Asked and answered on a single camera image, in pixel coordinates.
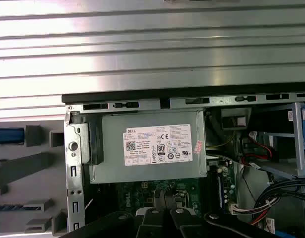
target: corrugated metal surface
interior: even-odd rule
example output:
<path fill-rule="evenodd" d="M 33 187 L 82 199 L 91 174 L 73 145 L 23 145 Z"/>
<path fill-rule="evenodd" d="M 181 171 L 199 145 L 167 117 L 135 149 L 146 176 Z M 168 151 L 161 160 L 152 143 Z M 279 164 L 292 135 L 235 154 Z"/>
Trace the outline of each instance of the corrugated metal surface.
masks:
<path fill-rule="evenodd" d="M 64 93 L 293 81 L 305 0 L 0 1 L 0 120 L 62 117 Z"/>

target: power connector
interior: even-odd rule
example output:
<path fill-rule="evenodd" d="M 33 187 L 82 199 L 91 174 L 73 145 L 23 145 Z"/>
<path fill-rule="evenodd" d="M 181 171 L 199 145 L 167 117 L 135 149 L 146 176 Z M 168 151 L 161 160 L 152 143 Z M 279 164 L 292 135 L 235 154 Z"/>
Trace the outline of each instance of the power connector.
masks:
<path fill-rule="evenodd" d="M 237 207 L 237 203 L 234 202 L 230 202 L 228 204 L 228 210 L 230 212 L 231 215 L 237 215 L 236 212 L 234 211 L 234 208 Z"/>

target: cable tie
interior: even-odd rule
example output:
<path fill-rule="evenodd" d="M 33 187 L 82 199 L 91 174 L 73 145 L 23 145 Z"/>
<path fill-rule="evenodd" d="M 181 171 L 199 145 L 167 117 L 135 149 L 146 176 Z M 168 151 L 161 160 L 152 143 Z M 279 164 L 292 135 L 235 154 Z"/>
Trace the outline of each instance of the cable tie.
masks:
<path fill-rule="evenodd" d="M 272 205 L 270 204 L 270 202 L 269 202 L 269 200 L 267 199 L 266 201 L 266 204 L 271 208 L 272 207 Z"/>

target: yellow wire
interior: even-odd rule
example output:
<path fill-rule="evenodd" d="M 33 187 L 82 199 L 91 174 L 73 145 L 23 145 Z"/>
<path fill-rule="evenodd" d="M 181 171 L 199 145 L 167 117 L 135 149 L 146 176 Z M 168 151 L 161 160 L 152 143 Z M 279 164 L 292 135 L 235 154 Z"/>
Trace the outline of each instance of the yellow wire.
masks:
<path fill-rule="evenodd" d="M 206 146 L 206 148 L 211 149 L 211 148 L 217 148 L 217 147 L 221 147 L 223 145 L 227 145 L 228 143 L 230 143 L 233 140 L 235 134 L 236 134 L 236 131 L 234 131 L 233 134 L 231 135 L 231 137 L 225 143 L 223 143 L 223 144 Z"/>

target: green circuit board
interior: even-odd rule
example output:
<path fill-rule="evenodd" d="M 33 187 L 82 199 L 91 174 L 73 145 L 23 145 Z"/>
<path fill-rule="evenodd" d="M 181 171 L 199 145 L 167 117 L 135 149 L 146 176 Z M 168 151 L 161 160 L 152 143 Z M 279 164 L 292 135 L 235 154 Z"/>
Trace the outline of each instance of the green circuit board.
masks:
<path fill-rule="evenodd" d="M 156 189 L 172 190 L 178 207 L 192 208 L 201 216 L 199 180 L 197 178 L 125 182 L 116 184 L 119 209 L 135 215 L 141 207 L 153 206 Z"/>
<path fill-rule="evenodd" d="M 220 207 L 224 213 L 229 213 L 228 204 L 237 202 L 234 163 L 225 162 L 225 166 L 221 166 L 221 172 L 218 173 L 218 190 L 220 197 Z"/>

